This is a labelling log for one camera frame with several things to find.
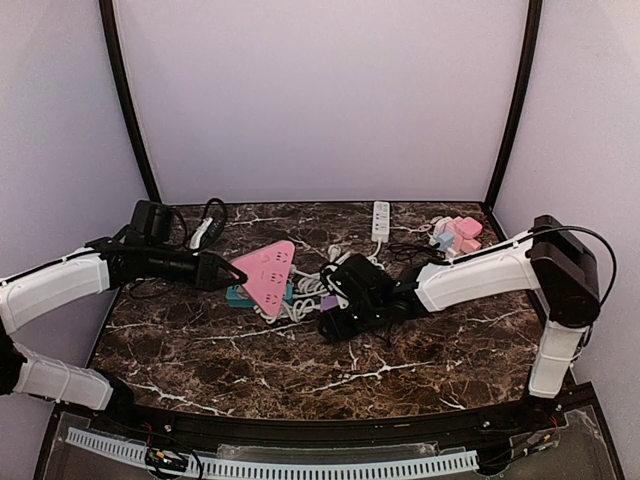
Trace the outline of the purple power strip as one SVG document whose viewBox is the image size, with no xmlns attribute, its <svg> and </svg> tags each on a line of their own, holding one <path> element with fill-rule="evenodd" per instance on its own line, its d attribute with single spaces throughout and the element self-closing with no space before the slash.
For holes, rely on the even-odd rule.
<svg viewBox="0 0 640 480">
<path fill-rule="evenodd" d="M 321 312 L 331 310 L 339 306 L 338 297 L 335 295 L 327 295 L 320 299 L 319 309 Z"/>
</svg>

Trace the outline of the pink triangular power strip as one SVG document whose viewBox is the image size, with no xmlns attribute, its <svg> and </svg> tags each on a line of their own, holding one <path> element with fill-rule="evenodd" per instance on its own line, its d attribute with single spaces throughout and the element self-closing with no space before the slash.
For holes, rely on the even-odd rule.
<svg viewBox="0 0 640 480">
<path fill-rule="evenodd" d="M 245 292 L 269 317 L 279 314 L 295 255 L 295 245 L 281 240 L 231 261 L 247 276 Z"/>
</svg>

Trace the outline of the white power strip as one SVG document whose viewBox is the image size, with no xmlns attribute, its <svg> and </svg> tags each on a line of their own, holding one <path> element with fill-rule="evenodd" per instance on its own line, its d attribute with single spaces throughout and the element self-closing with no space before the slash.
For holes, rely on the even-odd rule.
<svg viewBox="0 0 640 480">
<path fill-rule="evenodd" d="M 376 200 L 373 203 L 371 241 L 387 243 L 390 236 L 391 206 L 389 202 Z"/>
</svg>

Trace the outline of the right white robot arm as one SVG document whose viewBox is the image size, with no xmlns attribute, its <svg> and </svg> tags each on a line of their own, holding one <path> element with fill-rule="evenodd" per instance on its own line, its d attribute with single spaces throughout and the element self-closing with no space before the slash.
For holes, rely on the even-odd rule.
<svg viewBox="0 0 640 480">
<path fill-rule="evenodd" d="M 319 333 L 337 344 L 468 301 L 540 291 L 548 315 L 528 392 L 552 399 L 612 291 L 600 286 L 596 256 L 578 239 L 580 233 L 593 232 L 542 215 L 532 228 L 508 240 L 452 260 L 430 260 L 397 278 L 365 256 L 353 255 L 335 269 L 320 271 L 339 302 L 321 313 Z"/>
</svg>

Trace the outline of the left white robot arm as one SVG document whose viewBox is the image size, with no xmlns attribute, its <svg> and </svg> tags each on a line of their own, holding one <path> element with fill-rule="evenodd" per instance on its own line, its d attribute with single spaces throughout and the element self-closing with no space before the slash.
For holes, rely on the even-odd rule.
<svg viewBox="0 0 640 480">
<path fill-rule="evenodd" d="M 143 277 L 202 291 L 248 280 L 244 272 L 215 253 L 128 246 L 108 238 L 5 278 L 1 281 L 1 393 L 26 394 L 93 411 L 128 403 L 132 392 L 115 377 L 38 354 L 14 341 L 12 335 L 67 304 Z"/>
</svg>

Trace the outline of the teal power strip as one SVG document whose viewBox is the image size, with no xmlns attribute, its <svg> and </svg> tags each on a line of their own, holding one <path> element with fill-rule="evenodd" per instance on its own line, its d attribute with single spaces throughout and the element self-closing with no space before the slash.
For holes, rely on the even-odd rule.
<svg viewBox="0 0 640 480">
<path fill-rule="evenodd" d="M 293 294 L 293 285 L 288 282 L 284 295 L 284 301 L 289 305 L 292 305 L 294 303 Z M 256 305 L 254 300 L 239 285 L 230 286 L 227 288 L 226 300 L 229 306 L 232 308 L 253 308 Z"/>
</svg>

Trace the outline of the pink white cube adapter cluster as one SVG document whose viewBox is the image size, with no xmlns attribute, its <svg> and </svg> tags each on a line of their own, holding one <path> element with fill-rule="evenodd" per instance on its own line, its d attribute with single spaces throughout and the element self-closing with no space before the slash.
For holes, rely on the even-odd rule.
<svg viewBox="0 0 640 480">
<path fill-rule="evenodd" d="M 472 217 L 442 217 L 434 224 L 429 244 L 446 259 L 468 255 L 482 248 L 478 240 L 484 228 Z"/>
</svg>

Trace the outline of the small circuit board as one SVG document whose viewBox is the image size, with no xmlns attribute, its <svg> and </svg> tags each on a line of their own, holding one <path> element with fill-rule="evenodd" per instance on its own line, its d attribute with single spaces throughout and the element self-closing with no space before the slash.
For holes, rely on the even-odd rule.
<svg viewBox="0 0 640 480">
<path fill-rule="evenodd" d="M 188 458 L 181 453 L 157 448 L 148 448 L 144 461 L 152 468 L 175 472 L 185 472 L 188 466 Z"/>
</svg>

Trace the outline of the black frame left post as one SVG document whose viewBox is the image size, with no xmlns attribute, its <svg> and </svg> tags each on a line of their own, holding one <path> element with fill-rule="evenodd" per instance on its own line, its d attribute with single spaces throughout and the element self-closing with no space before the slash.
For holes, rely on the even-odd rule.
<svg viewBox="0 0 640 480">
<path fill-rule="evenodd" d="M 154 202 L 161 202 L 160 190 L 152 171 L 149 155 L 144 144 L 142 130 L 140 128 L 131 87 L 128 81 L 116 19 L 116 4 L 112 0 L 99 0 L 98 6 L 111 73 L 116 88 L 121 114 L 134 154 L 136 167 L 142 180 L 147 198 Z"/>
</svg>

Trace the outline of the black frame post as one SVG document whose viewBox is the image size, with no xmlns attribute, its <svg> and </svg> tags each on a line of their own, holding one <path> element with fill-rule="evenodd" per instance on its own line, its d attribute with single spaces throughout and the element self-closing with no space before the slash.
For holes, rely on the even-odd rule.
<svg viewBox="0 0 640 480">
<path fill-rule="evenodd" d="M 528 2 L 523 42 L 512 98 L 498 155 L 484 199 L 484 205 L 491 211 L 496 207 L 518 132 L 535 57 L 542 9 L 542 0 L 530 0 Z"/>
<path fill-rule="evenodd" d="M 112 0 L 99 0 L 98 6 L 111 73 L 116 88 L 121 114 L 134 154 L 136 167 L 142 180 L 147 198 L 154 202 L 161 202 L 160 190 L 152 171 L 149 155 L 144 144 L 142 130 L 140 128 L 131 87 L 128 81 L 116 19 L 116 4 Z"/>
</svg>

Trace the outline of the black frame right post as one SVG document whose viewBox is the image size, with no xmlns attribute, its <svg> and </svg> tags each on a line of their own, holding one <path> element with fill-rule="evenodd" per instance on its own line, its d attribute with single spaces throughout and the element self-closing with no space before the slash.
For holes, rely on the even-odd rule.
<svg viewBox="0 0 640 480">
<path fill-rule="evenodd" d="M 535 57 L 542 9 L 542 0 L 530 0 L 528 2 L 523 42 L 512 98 L 498 155 L 484 199 L 484 205 L 491 211 L 496 207 L 518 132 Z"/>
</svg>

